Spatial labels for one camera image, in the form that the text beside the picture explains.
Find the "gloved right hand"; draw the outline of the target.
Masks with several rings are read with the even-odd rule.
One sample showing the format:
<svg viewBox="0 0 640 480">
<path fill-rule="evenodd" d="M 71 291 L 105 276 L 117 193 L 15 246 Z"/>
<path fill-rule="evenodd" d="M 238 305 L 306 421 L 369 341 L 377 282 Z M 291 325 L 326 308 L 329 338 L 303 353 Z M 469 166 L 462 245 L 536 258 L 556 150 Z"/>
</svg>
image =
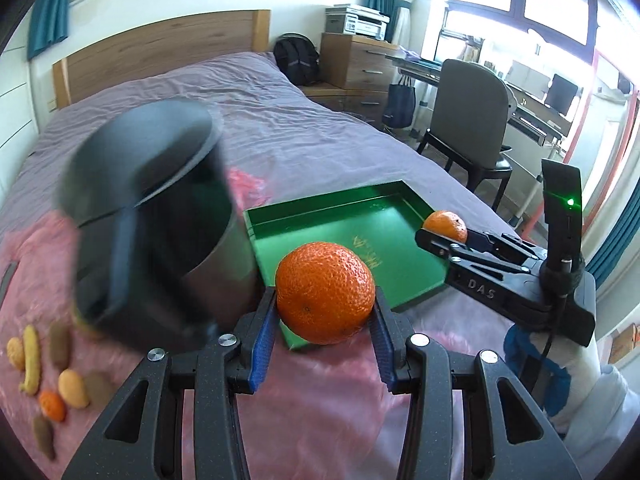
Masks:
<svg viewBox="0 0 640 480">
<path fill-rule="evenodd" d="M 598 347 L 591 337 L 587 347 L 564 336 L 556 336 L 546 356 L 542 356 L 549 335 L 531 333 L 512 325 L 503 341 L 506 365 L 520 376 L 532 358 L 550 374 L 542 407 L 559 434 L 566 434 L 570 421 L 590 395 L 601 376 Z"/>
</svg>

